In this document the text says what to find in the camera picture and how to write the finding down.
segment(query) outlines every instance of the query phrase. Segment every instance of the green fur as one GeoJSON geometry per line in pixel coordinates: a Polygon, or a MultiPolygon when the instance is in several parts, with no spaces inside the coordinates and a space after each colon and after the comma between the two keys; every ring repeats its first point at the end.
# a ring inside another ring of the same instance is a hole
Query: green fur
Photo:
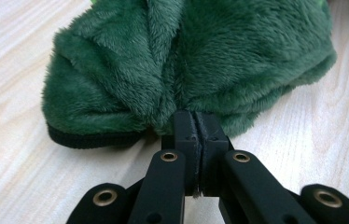
{"type": "Polygon", "coordinates": [[[336,60],[317,0],[99,0],[54,39],[43,91],[65,133],[172,131],[177,109],[234,136],[336,60]]]}

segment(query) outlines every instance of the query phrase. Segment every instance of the light wood surface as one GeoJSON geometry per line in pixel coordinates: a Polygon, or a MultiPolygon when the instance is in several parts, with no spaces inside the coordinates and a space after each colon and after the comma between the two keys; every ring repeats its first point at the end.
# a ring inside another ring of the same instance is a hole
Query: light wood surface
{"type": "MultiPolygon", "coordinates": [[[[321,183],[349,197],[349,1],[331,1],[335,66],[295,89],[232,139],[285,188],[321,183]]],[[[64,223],[90,188],[142,178],[160,139],[130,148],[53,143],[41,113],[52,37],[89,1],[0,1],[0,223],[64,223]]],[[[217,199],[186,199],[185,223],[223,223],[217,199]]]]}

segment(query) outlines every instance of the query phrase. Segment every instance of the screw hole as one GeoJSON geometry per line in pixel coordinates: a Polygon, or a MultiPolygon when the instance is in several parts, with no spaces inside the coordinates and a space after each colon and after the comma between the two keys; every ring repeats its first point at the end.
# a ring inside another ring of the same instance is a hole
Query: screw hole
{"type": "Polygon", "coordinates": [[[93,203],[98,206],[108,206],[117,199],[117,196],[113,189],[103,189],[93,196],[93,203]]]}
{"type": "Polygon", "coordinates": [[[323,189],[315,190],[314,197],[318,202],[328,207],[339,208],[342,206],[342,201],[338,196],[323,189]]]}
{"type": "Polygon", "coordinates": [[[233,159],[236,160],[236,161],[239,161],[239,162],[248,162],[250,161],[250,157],[245,155],[244,153],[235,153],[233,155],[233,159]]]}
{"type": "Polygon", "coordinates": [[[294,218],[293,216],[291,215],[285,215],[283,216],[283,221],[286,223],[286,224],[298,224],[299,222],[297,221],[296,218],[294,218]]]}
{"type": "Polygon", "coordinates": [[[155,223],[160,223],[162,221],[162,216],[158,213],[152,213],[147,216],[146,222],[155,224],[155,223]]]}
{"type": "Polygon", "coordinates": [[[173,152],[166,152],[161,155],[163,161],[175,161],[177,160],[177,154],[173,152]]]}

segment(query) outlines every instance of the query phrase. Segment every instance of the brass rivet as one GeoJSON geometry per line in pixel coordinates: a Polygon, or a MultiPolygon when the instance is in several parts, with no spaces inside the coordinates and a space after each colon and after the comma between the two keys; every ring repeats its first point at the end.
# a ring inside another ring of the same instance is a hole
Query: brass rivet
{"type": "Polygon", "coordinates": [[[339,208],[342,206],[342,201],[337,195],[332,194],[324,189],[315,190],[314,197],[318,202],[328,207],[339,208]]]}
{"type": "Polygon", "coordinates": [[[248,162],[248,161],[250,161],[250,157],[247,156],[244,153],[241,153],[241,152],[237,152],[237,153],[233,154],[233,159],[236,160],[236,161],[239,161],[239,162],[248,162]]]}
{"type": "Polygon", "coordinates": [[[161,154],[161,159],[163,161],[175,161],[175,160],[177,160],[177,154],[175,154],[173,152],[165,152],[165,153],[161,154]]]}
{"type": "Polygon", "coordinates": [[[117,193],[113,189],[102,189],[93,196],[93,203],[98,206],[107,206],[117,199],[117,193]]]}

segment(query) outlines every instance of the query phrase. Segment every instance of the green plush fabric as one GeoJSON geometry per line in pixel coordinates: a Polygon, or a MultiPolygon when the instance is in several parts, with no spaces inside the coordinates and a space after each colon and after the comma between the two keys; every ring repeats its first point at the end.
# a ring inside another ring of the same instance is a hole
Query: green plush fabric
{"type": "Polygon", "coordinates": [[[98,0],[54,38],[43,90],[64,133],[172,131],[178,109],[243,133],[336,60],[321,0],[98,0]]]}

